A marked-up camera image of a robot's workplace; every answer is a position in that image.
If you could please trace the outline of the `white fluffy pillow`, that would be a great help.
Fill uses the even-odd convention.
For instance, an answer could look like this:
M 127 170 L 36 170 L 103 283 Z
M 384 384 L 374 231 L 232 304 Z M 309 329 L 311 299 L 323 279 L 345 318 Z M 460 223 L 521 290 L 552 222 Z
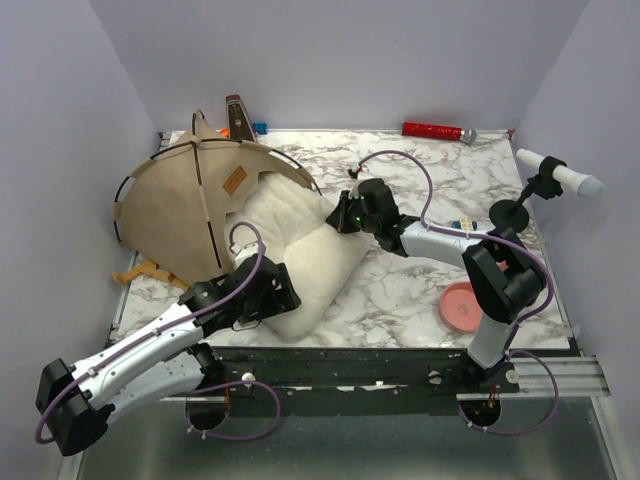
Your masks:
M 227 217 L 256 227 L 266 257 L 284 263 L 301 306 L 252 330 L 231 334 L 233 346 L 285 346 L 304 341 L 323 323 L 330 305 L 370 248 L 364 233 L 341 234 L 326 223 L 334 210 L 325 197 L 277 173 L 259 178 L 242 209 Z

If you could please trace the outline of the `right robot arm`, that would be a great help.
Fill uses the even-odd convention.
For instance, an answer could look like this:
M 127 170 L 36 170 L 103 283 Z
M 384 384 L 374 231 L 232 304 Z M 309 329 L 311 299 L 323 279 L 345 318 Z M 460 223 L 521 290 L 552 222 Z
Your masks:
M 474 392 L 494 383 L 517 321 L 542 292 L 551 291 L 544 265 L 511 228 L 465 232 L 428 224 L 402 214 L 379 178 L 342 191 L 326 222 L 341 234 L 368 233 L 388 253 L 466 270 L 482 317 L 467 348 L 470 361 L 459 371 L 462 384 Z

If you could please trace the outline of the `wooden stand frame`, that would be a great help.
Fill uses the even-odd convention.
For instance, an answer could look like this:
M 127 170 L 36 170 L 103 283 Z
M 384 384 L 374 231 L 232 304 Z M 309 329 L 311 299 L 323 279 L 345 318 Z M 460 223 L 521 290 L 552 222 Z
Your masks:
M 158 281 L 180 288 L 183 291 L 186 291 L 189 288 L 189 285 L 187 283 L 180 280 L 173 273 L 162 269 L 156 262 L 153 262 L 149 259 L 142 261 L 141 263 L 124 273 L 112 273 L 112 279 L 117 284 L 122 286 L 130 284 L 133 280 L 141 276 L 156 279 Z

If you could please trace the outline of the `tan pet tent fabric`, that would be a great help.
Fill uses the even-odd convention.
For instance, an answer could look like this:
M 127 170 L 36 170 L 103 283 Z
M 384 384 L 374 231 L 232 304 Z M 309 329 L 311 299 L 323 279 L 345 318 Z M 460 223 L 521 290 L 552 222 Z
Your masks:
M 224 137 L 211 128 L 201 111 L 175 142 Z M 134 180 L 113 204 L 115 237 L 187 284 L 207 281 L 233 269 L 225 222 L 256 191 L 261 175 L 277 173 L 294 180 L 295 169 L 275 158 L 231 145 L 201 152 L 174 151 Z

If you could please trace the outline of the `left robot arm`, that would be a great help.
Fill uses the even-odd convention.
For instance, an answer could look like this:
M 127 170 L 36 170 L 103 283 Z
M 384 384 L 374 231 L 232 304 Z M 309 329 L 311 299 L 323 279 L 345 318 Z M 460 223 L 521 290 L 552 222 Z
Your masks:
M 287 267 L 253 255 L 223 281 L 200 282 L 137 333 L 73 364 L 55 359 L 40 376 L 39 444 L 73 456 L 96 443 L 125 413 L 178 393 L 228 393 L 257 380 L 228 377 L 205 338 L 301 304 Z

